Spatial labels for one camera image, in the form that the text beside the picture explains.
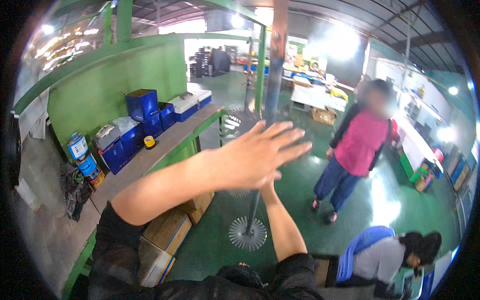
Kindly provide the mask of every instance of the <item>gray shirt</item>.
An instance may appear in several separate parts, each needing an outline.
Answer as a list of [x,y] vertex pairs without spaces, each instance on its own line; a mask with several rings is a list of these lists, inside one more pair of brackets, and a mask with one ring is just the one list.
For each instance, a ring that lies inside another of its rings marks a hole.
[[405,246],[396,237],[381,239],[355,255],[353,274],[389,284],[402,266],[404,255]]

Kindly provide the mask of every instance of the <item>plastic bag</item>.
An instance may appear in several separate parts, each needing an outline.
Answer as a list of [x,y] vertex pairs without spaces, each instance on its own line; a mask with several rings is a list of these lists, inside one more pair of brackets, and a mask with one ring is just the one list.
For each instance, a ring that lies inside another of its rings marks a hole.
[[120,117],[113,120],[112,124],[118,126],[120,135],[124,135],[130,129],[137,126],[138,123],[135,122],[131,117]]

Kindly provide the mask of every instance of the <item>black hair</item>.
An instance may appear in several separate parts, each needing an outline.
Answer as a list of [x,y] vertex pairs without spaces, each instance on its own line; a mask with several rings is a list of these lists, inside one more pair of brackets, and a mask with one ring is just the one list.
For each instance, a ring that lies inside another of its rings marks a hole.
[[411,231],[405,236],[398,238],[398,241],[405,246],[403,266],[407,266],[407,258],[414,254],[420,258],[421,265],[432,264],[440,250],[442,236],[439,232],[433,231],[425,236],[417,231]]
[[434,231],[423,236],[423,242],[415,254],[420,258],[421,265],[433,264],[442,244],[442,236]]

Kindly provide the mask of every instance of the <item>metal pole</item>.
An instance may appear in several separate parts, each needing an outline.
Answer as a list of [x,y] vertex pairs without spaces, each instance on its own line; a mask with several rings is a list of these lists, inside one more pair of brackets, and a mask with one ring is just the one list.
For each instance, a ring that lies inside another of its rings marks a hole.
[[408,31],[407,31],[407,48],[405,49],[405,60],[403,64],[403,76],[402,76],[402,85],[401,88],[404,88],[405,79],[407,77],[407,67],[408,67],[408,57],[410,56],[410,37],[411,37],[411,12],[408,11]]
[[278,96],[282,84],[285,44],[287,42],[288,0],[273,2],[272,39],[270,41],[270,67],[268,72],[268,89],[265,101],[265,119],[267,126],[275,122]]
[[365,56],[363,58],[363,69],[362,74],[367,74],[368,59],[370,58],[370,44],[372,43],[372,36],[368,36],[367,47],[365,48]]
[[245,102],[243,104],[243,110],[248,109],[248,90],[250,88],[250,83],[251,83],[251,76],[250,72],[252,70],[252,52],[253,52],[253,39],[250,37],[250,46],[248,48],[248,62],[247,62],[247,86],[245,88]]
[[133,0],[119,0],[117,6],[117,40],[128,42],[132,39]]
[[112,7],[111,2],[105,7],[105,17],[103,18],[104,42],[105,45],[112,43]]
[[255,110],[262,112],[262,99],[264,96],[264,70],[265,70],[265,42],[267,27],[262,25],[260,31],[260,44],[258,45],[257,89],[255,95]]
[[244,234],[251,234],[253,220],[255,220],[255,213],[257,212],[258,201],[260,200],[260,191],[255,192],[252,204],[250,205],[250,212],[248,214],[247,228]]

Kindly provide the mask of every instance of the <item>pink shoe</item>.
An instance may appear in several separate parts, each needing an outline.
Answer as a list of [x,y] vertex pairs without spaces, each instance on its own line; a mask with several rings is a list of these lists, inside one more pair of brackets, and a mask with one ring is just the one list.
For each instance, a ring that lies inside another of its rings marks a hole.
[[320,201],[318,201],[317,197],[315,197],[315,199],[313,200],[313,203],[312,203],[312,210],[314,212],[316,212],[319,207],[320,207]]
[[332,223],[335,223],[336,221],[336,212],[333,212],[329,217],[328,217],[328,223],[329,224],[332,224]]

